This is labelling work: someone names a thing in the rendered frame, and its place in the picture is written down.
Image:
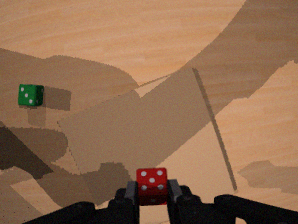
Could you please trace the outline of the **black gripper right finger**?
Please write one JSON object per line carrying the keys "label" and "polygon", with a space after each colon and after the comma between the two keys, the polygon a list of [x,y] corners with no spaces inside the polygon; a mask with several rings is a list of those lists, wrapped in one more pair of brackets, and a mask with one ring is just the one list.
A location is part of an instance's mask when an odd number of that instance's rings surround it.
{"label": "black gripper right finger", "polygon": [[193,195],[189,187],[179,185],[177,179],[168,179],[167,189],[170,224],[236,224],[236,217],[247,224],[298,224],[297,211],[230,194],[216,196],[214,203],[202,203],[199,196]]}

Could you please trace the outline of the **red die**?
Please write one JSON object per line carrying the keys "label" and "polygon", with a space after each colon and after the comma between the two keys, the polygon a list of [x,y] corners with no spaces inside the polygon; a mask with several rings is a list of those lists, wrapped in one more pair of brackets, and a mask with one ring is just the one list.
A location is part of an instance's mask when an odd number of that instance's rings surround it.
{"label": "red die", "polygon": [[167,205],[167,169],[146,168],[137,170],[140,206]]}

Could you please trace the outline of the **green die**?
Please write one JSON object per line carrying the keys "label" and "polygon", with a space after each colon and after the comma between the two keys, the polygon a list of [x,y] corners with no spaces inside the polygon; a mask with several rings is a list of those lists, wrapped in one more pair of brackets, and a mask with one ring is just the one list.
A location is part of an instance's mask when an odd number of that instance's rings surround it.
{"label": "green die", "polygon": [[42,85],[20,84],[18,93],[18,104],[25,106],[40,106],[43,104]]}

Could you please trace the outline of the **tan flat mat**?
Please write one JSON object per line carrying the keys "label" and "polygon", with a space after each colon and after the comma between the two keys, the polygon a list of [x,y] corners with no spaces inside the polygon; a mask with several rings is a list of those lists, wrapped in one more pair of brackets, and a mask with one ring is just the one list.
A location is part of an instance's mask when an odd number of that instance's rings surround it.
{"label": "tan flat mat", "polygon": [[192,67],[58,121],[98,207],[136,181],[138,168],[167,168],[202,203],[234,194]]}

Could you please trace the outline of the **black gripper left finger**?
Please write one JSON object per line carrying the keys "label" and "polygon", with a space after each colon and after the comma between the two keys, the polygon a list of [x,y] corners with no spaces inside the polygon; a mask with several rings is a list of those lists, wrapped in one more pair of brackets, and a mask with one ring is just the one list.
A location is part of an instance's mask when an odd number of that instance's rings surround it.
{"label": "black gripper left finger", "polygon": [[127,188],[118,189],[107,208],[81,201],[22,224],[139,224],[138,182],[128,181]]}

